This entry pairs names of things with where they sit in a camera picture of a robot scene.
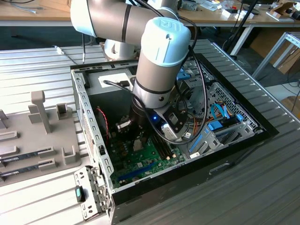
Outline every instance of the white label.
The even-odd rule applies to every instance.
[[[7,177],[7,176],[10,176],[10,175],[13,175],[13,174],[17,174],[17,173],[19,173],[19,171],[9,172],[7,174],[2,175],[2,177]]]
[[[200,154],[199,154],[198,152],[196,152],[196,153],[190,155],[190,157],[191,157],[191,158],[195,158],[195,157],[197,157],[197,156],[199,156],[199,155],[200,155]]]
[[[6,163],[6,162],[9,162],[9,161],[18,160],[18,159],[19,159],[19,157],[9,158],[9,159],[3,160],[2,162]]]
[[[128,81],[130,83],[130,87],[131,88],[133,87],[130,80],[129,80],[129,78],[128,78],[128,76],[125,73],[100,76],[98,78],[98,80],[99,80],[100,85],[101,85],[102,88],[111,87],[111,85],[104,83],[103,82],[104,80],[111,81],[111,82],[114,82],[114,83],[118,83],[120,81]]]
[[[187,132],[185,136],[188,137],[188,138],[190,138],[191,137],[191,133]]]

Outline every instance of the robotic arm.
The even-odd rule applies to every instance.
[[[177,1],[163,2],[171,6]],[[71,20],[75,29],[84,34],[141,46],[133,93],[164,119],[163,132],[173,141],[178,139],[176,134],[185,120],[168,102],[181,63],[188,53],[191,33],[176,19],[172,9],[163,7],[160,12],[165,17],[126,4],[125,0],[73,0]],[[127,124],[140,126],[147,120],[134,99],[129,119]]]

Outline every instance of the cardboard box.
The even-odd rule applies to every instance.
[[[292,107],[294,105],[295,102],[295,98],[296,96],[290,96],[290,97],[286,97],[285,99],[283,99],[281,101],[281,103],[288,109],[288,110],[292,110]],[[300,97],[297,97],[297,101],[295,104],[295,107],[292,111],[292,113],[300,119]]]
[[[71,1],[72,0],[39,0],[39,4],[41,6],[70,12]]]
[[[290,18],[290,15],[285,11],[289,8],[292,8],[293,5],[293,2],[279,4],[276,8],[270,10],[270,14],[277,19]]]

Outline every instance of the floor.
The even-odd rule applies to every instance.
[[[201,28],[200,39],[208,39],[219,46],[227,40],[231,28],[221,28],[216,35],[213,27]],[[73,27],[0,27],[0,50],[48,48],[53,45],[60,47],[81,45],[81,34]],[[251,48],[242,48],[238,54],[237,63],[244,67],[250,74],[255,71],[263,58]],[[258,77],[264,77],[260,83],[264,87],[287,83],[287,76],[268,64]],[[300,73],[290,74],[290,80],[300,79]]]

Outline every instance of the aluminum extrusion table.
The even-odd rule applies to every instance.
[[[81,47],[63,48],[76,62]],[[101,48],[87,46],[86,63],[104,61]],[[232,169],[180,195],[163,201],[122,225],[298,224],[300,219],[300,122],[217,45],[199,40],[202,53],[280,132]],[[0,52],[0,108],[24,112],[29,92],[44,90],[45,106],[74,97],[66,56],[54,49]],[[82,130],[76,123],[82,167],[89,164]],[[83,224],[74,192],[73,168],[0,187],[1,224]],[[99,216],[87,225],[107,225]]]
[[[266,58],[261,62],[261,64],[257,67],[257,69],[252,74],[253,78],[256,78],[260,72],[266,67],[268,62],[273,58],[276,51],[283,45],[284,42],[289,41],[290,45],[286,48],[286,50],[281,54],[281,56],[274,63],[273,67],[277,67],[281,64],[287,55],[291,52],[294,47],[300,48],[300,32],[285,32],[281,38],[276,42],[274,47],[268,53]]]

